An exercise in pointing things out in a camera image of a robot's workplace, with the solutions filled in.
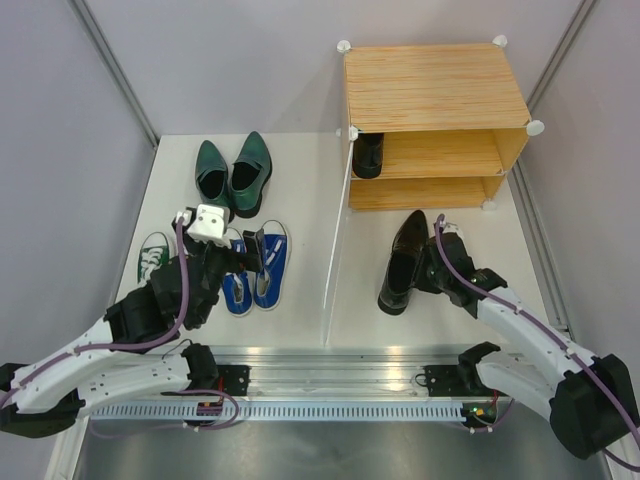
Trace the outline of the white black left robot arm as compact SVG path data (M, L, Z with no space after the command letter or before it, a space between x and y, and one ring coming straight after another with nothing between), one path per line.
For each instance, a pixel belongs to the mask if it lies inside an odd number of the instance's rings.
M211 349L189 341L153 364L115 371L114 365L175 341L181 329L202 326L218 300L233 313L250 308L251 272L273 263L262 230L236 232L228 247L196 242L177 228L176 255L162 232L139 251L138 286L106 310L80 338L35 364L1 367L1 429L25 438L56 435L107 405L160 394L210 397L192 428L213 429L219 416L247 391L246 365L220 365Z

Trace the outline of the white cabinet door panel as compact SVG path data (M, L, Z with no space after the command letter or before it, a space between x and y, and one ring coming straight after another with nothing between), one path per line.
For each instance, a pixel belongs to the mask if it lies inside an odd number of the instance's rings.
M329 344L337 281L340 269L341 252L344 241L343 227L349 212L348 203L352 172L353 142L351 140L347 140L345 143L345 148L346 150L344 151L343 157L343 159L345 160L345 165L342 171L340 197L336 213L334 233L332 237L331 258L329 262L328 275L323 297L323 315L320 336L323 347L327 347Z

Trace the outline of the black leather shoe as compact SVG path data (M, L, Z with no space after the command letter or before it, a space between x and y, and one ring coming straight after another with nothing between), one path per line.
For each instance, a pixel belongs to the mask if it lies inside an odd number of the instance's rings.
M382 171L383 133L361 133L354 142L352 169L361 179L373 179Z
M397 316L407 308L427 241L426 216L422 210L415 210L403 222L392 243L377 299L384 313Z

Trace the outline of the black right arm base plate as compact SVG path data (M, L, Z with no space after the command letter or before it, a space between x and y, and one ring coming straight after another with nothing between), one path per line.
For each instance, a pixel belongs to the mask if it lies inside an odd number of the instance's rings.
M423 370L424 383L431 397L465 397L469 395L456 365L425 365Z

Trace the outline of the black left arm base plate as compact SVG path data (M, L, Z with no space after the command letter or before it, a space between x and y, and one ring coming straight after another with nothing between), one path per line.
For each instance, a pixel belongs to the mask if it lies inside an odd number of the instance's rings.
M201 364L195 366L195 378L185 388L161 392L162 396L195 395L200 390L217 390L231 396L247 394L250 369L246 365Z

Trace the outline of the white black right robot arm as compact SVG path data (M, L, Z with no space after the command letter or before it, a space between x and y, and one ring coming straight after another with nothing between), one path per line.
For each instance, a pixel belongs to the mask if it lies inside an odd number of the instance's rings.
M639 435L624 362L613 354L599 357L543 324L502 277L474 266L457 234L438 230L429 240L420 287L446 295L524 357L518 361L490 342L466 350L456 371L463 392L496 390L511 397L547 420L561 445L579 459Z

